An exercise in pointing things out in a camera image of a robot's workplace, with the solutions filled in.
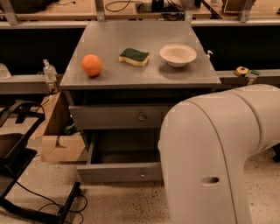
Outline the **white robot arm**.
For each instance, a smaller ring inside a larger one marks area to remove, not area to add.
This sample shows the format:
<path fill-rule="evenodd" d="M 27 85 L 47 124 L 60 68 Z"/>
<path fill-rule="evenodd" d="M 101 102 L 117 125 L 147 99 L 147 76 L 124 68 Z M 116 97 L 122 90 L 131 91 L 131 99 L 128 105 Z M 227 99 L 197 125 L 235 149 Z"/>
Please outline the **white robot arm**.
<path fill-rule="evenodd" d="M 244 165 L 280 143 L 280 88 L 196 96 L 169 110 L 158 148 L 172 224 L 251 224 Z"/>

